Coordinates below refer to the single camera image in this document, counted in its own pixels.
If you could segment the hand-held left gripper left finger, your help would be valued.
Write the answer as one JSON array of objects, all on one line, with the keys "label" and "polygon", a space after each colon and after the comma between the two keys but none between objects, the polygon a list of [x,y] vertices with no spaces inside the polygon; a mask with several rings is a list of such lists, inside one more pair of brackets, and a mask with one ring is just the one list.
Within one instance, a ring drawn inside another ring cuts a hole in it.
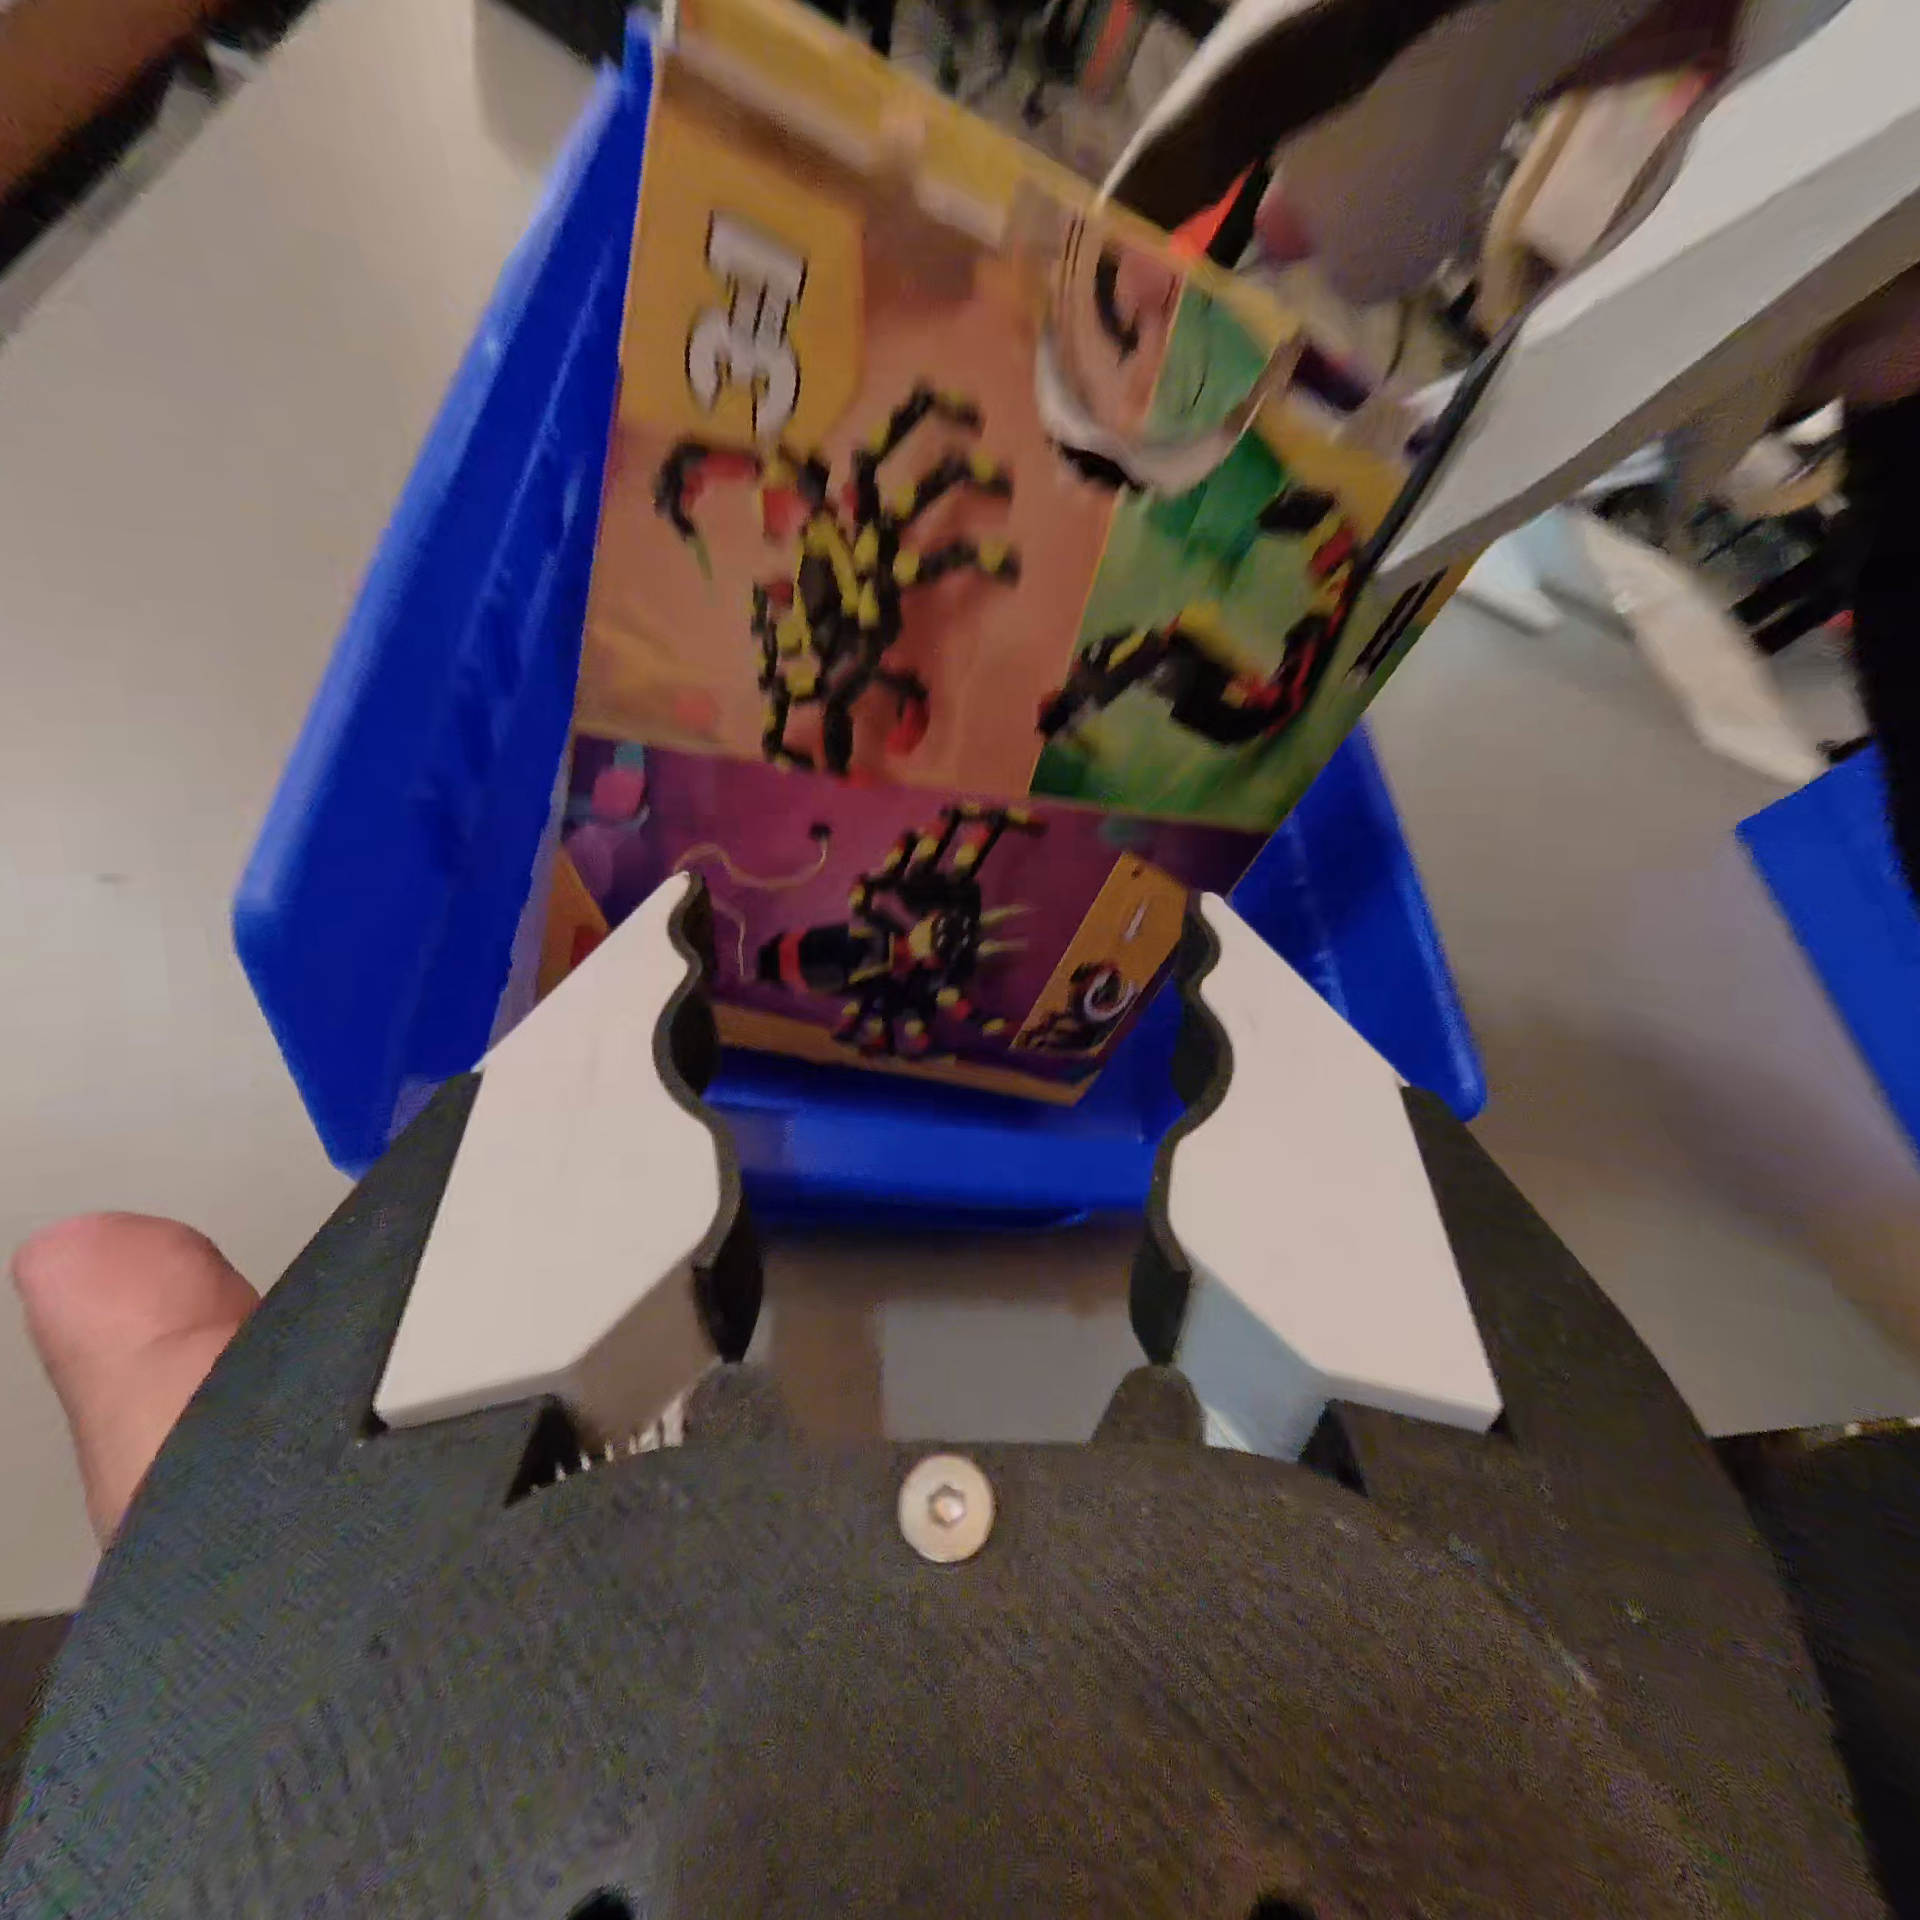
[{"label": "hand-held left gripper left finger", "polygon": [[714,905],[663,881],[478,1072],[372,1398],[396,1431],[555,1402],[642,1449],[747,1356],[762,1247],[710,1104]]}]

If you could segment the colourful lego box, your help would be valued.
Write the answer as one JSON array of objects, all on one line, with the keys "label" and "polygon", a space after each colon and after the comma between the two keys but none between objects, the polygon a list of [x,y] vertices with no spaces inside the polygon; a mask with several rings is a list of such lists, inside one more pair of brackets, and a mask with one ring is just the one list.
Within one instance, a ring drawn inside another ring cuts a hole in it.
[{"label": "colourful lego box", "polygon": [[1074,1106],[1460,568],[1372,578],[1394,505],[1307,456],[1367,388],[1271,295],[1079,180],[1147,432],[1314,340],[1208,483],[1103,488],[1036,408],[1015,136],[803,6],[642,50],[548,968],[689,874],[724,1042]]}]

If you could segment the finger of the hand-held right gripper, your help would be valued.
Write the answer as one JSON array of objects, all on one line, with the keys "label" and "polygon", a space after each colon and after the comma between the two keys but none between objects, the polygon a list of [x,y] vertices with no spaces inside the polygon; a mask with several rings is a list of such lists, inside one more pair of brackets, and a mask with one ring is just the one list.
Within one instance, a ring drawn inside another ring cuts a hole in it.
[{"label": "finger of the hand-held right gripper", "polygon": [[1259,250],[1352,302],[1415,290],[1472,227],[1505,136],[1553,99],[1719,67],[1740,3],[1236,3],[1103,183],[1172,233],[1258,166]]},{"label": "finger of the hand-held right gripper", "polygon": [[1372,578],[1472,558],[1916,264],[1918,6],[1854,3],[1728,87],[1667,193],[1460,380]]}]

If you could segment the clear plastic bag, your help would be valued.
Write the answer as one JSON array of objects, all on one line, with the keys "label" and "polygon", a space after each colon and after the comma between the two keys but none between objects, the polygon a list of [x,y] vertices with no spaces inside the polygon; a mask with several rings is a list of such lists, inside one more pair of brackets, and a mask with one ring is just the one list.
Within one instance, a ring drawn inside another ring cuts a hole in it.
[{"label": "clear plastic bag", "polygon": [[[1340,266],[1411,273],[1439,258],[1443,239],[1463,227],[1472,193],[1498,148],[1511,87],[1482,100],[1466,78],[1400,64],[1376,86],[1288,136],[1258,136],[1265,153],[1282,148],[1282,177],[1302,177],[1307,202],[1307,246],[1329,236],[1329,258]],[[1139,344],[1139,315],[1127,312],[1127,340],[1108,336],[1094,294],[1097,266],[1114,266],[1114,233],[1097,232],[1097,210],[1084,186],[1047,172],[1042,159],[1015,146],[1025,175],[1007,204],[1002,241],[1033,273],[1047,274],[1046,323],[1036,348],[1033,394],[1040,420],[1060,451],[1106,489],[1178,497],[1199,489],[1254,441],[1270,409],[1289,394],[1314,340],[1289,323],[1274,345],[1256,348],[1256,376],[1226,412],[1185,414],[1159,434],[1146,428],[1146,401],[1156,376]],[[1476,412],[1518,420],[1518,398],[1495,401],[1500,369],[1522,360],[1518,338],[1482,355],[1449,385],[1423,392],[1443,408],[1417,420],[1412,398],[1391,385],[1361,394],[1361,408],[1329,420],[1311,419],[1307,456],[1355,460],[1380,502],[1415,514],[1439,478],[1463,462]]]}]

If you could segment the white paper sheet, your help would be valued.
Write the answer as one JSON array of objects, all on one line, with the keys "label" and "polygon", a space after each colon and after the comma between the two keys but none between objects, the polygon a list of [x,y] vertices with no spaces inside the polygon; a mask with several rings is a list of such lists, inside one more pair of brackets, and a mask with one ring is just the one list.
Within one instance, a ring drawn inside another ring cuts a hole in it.
[{"label": "white paper sheet", "polygon": [[1570,529],[1639,656],[1708,753],[1787,790],[1828,770],[1747,628],[1687,563],[1591,512],[1572,514]]}]

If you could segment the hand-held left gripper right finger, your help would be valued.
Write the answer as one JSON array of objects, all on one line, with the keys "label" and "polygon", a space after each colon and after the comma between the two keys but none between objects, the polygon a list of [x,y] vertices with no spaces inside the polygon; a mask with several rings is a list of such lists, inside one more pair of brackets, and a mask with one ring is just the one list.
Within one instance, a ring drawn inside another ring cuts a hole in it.
[{"label": "hand-held left gripper right finger", "polygon": [[1172,979],[1182,1102],[1129,1280],[1136,1339],[1206,1439],[1299,1459],[1330,1403],[1463,1434],[1505,1403],[1409,1119],[1409,1083],[1224,897]]}]

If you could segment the person's left hand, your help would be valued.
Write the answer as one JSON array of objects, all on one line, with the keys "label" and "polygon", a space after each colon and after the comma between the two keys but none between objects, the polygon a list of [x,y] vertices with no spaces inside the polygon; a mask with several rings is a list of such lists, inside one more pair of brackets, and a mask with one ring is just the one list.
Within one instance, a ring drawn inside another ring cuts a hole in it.
[{"label": "person's left hand", "polygon": [[260,1297],[203,1232],[131,1211],[39,1231],[12,1255],[12,1282],[62,1403],[95,1542],[108,1548]]}]

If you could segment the blue plastic bin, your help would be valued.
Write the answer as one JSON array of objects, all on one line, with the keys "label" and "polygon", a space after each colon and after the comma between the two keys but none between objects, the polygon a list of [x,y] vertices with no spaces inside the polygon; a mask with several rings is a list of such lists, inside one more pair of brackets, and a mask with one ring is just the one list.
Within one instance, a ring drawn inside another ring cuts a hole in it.
[{"label": "blue plastic bin", "polygon": [[[231,936],[327,1158],[353,1177],[494,1033],[547,937],[640,163],[635,14],[497,283],[308,708]],[[1472,1121],[1482,1054],[1361,728],[1226,894],[1401,1079]],[[1073,1224],[1136,1209],[1178,1113],[1178,993],[1074,1106],[727,1048],[755,1209]]]},{"label": "blue plastic bin", "polygon": [[1735,835],[1918,1148],[1918,912],[1888,827],[1882,753],[1863,744]]}]

